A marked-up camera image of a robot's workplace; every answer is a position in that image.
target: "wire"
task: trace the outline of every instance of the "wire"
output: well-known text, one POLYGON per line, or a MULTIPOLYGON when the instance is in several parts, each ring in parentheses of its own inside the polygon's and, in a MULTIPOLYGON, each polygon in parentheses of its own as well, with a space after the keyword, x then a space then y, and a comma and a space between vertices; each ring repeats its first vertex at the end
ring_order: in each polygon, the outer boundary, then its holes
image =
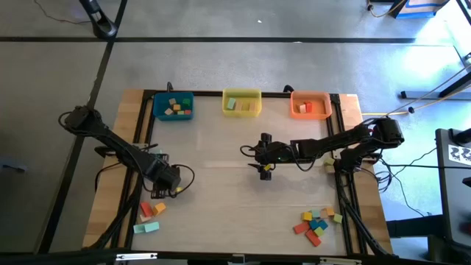
MULTIPOLYGON (((439 86, 437 86, 436 88, 434 88, 432 91, 427 92, 426 94, 422 95, 420 98, 415 99, 415 100, 413 100, 413 101, 411 101, 411 102, 409 102, 409 103, 407 103, 407 104, 405 104, 405 105, 403 105, 403 106, 401 106, 401 107, 399 107, 399 108, 397 108, 397 109, 395 109, 395 110, 393 110, 393 111, 391 111, 391 112, 389 112, 389 113, 362 113, 361 115, 365 115, 365 116, 391 116, 391 115, 409 114, 408 111, 402 111, 402 112, 396 112, 396 111, 398 111, 398 110, 400 110, 400 109, 402 109, 402 108, 404 108, 404 107, 407 107, 407 106, 409 106, 410 104, 413 104, 413 103, 415 103, 415 102, 418 102, 419 100, 421 100, 421 99, 425 98, 426 96, 430 95, 430 94, 433 93, 435 90, 441 88, 444 84, 446 84, 447 82, 449 82, 452 78, 456 77, 458 74, 460 74, 462 71, 468 69, 469 67, 471 67, 471 65, 466 66, 465 68, 463 68, 462 70, 460 70, 459 72, 457 72, 456 74, 454 74, 452 77, 450 77, 450 78, 448 78, 447 80, 445 80, 442 84, 440 84, 439 86)), ((457 93, 460 93, 460 92, 464 91, 465 89, 467 89, 467 88, 469 88, 469 87, 471 87, 471 85, 468 85, 468 86, 464 87, 463 89, 461 89, 461 90, 459 90, 459 91, 456 91, 455 93, 451 93, 450 95, 446 95, 446 96, 442 97, 441 99, 437 99, 437 100, 434 101, 434 102, 430 102, 430 103, 427 103, 427 104, 425 104, 425 105, 416 107, 415 110, 419 110, 419 109, 421 109, 421 108, 428 107, 428 106, 434 105, 434 104, 436 104, 436 103, 438 103, 438 102, 441 102, 441 101, 443 101, 443 100, 446 100, 446 99, 448 99, 448 98, 450 98, 450 97, 452 97, 452 96, 455 96, 457 93)))
POLYGON ((39 8, 41 9, 41 11, 43 11, 43 14, 47 17, 47 18, 50 18, 52 20, 55 20, 55 21, 58 21, 58 22, 66 22, 66 23, 70 23, 70 24, 74 24, 74 25, 80 25, 80 24, 85 24, 85 23, 90 23, 91 21, 79 21, 79 22, 74 22, 74 21, 69 21, 67 19, 59 19, 59 18, 55 18, 55 17, 52 17, 50 15, 48 15, 48 13, 44 10, 43 6, 41 4, 39 4, 38 0, 33 0, 35 4, 37 4, 39 6, 39 8))
POLYGON ((375 17, 375 18, 380 18, 380 17, 383 17, 385 15, 388 15, 388 14, 391 14, 394 10, 396 10, 399 6, 401 6, 402 4, 404 4, 404 2, 406 2, 406 0, 402 0, 399 4, 397 4, 395 7, 391 8, 388 12, 382 14, 382 15, 376 15, 374 12, 373 12, 373 8, 374 6, 371 4, 371 1, 368 0, 368 10, 369 12, 375 17))

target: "concrete floor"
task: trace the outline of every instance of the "concrete floor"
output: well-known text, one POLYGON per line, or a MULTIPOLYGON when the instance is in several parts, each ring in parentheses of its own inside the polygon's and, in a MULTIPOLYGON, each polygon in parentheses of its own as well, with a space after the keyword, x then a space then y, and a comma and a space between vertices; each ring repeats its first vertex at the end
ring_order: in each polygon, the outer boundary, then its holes
MULTIPOLYGON (((58 18, 86 19, 73 0, 39 2, 58 18)), ((113 19, 119 2, 100 1, 113 19)), ((32 1, 0 0, 0 7, 0 36, 93 36, 88 24, 64 24, 43 17, 32 1)), ((117 43, 96 109, 112 125, 124 89, 162 89, 171 81, 176 89, 280 91, 290 84, 298 90, 356 93, 365 113, 387 112, 405 103, 397 98, 400 91, 429 91, 463 67, 454 35, 456 23, 449 22, 461 15, 456 7, 453 1, 446 6, 448 16, 439 13, 432 19, 395 20, 373 18, 360 0, 129 1, 118 33, 121 37, 418 40, 414 44, 117 43)), ((380 5, 375 10, 387 9, 380 5)), ((8 170, 0 174, 0 251, 32 251, 37 245, 73 141, 56 119, 86 103, 104 48, 105 43, 0 43, 0 157, 29 167, 26 174, 8 170)), ((395 117, 406 142, 385 151, 386 161, 408 163, 429 151, 437 128, 471 127, 468 113, 468 102, 442 102, 414 115, 395 117)), ((82 148, 53 251, 81 247, 93 203, 93 179, 102 164, 93 151, 96 145, 95 140, 87 140, 82 148)), ((420 163, 436 164, 436 155, 430 154, 420 163)), ((399 178, 409 204, 423 213, 441 212, 436 170, 406 169, 399 178)), ((405 206, 396 182, 381 199, 388 220, 417 216, 405 206)), ((419 258, 423 241, 416 251, 409 245, 413 244, 393 241, 396 253, 419 258)))

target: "orange bin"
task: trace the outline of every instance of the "orange bin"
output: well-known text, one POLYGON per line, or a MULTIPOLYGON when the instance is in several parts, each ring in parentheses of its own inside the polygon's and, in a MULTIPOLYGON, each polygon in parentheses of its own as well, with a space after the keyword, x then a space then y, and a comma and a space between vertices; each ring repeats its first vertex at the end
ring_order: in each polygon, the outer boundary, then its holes
POLYGON ((330 95, 325 92, 316 91, 293 91, 289 100, 291 117, 294 119, 326 119, 332 115, 332 106, 330 105, 330 95), (298 104, 310 102, 312 111, 301 113, 298 110, 298 104))

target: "blue tray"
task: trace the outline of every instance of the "blue tray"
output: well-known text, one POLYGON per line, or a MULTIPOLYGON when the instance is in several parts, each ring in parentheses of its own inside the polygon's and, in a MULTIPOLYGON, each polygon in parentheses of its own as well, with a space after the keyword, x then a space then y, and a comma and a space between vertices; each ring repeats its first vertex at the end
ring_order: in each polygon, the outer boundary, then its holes
POLYGON ((193 118, 194 95, 192 92, 168 92, 168 93, 157 93, 154 97, 154 116, 161 121, 183 121, 190 120, 193 118), (190 115, 166 115, 165 111, 171 107, 169 99, 175 99, 177 104, 182 105, 182 110, 191 110, 190 115), (190 107, 183 106, 183 99, 190 99, 190 107))

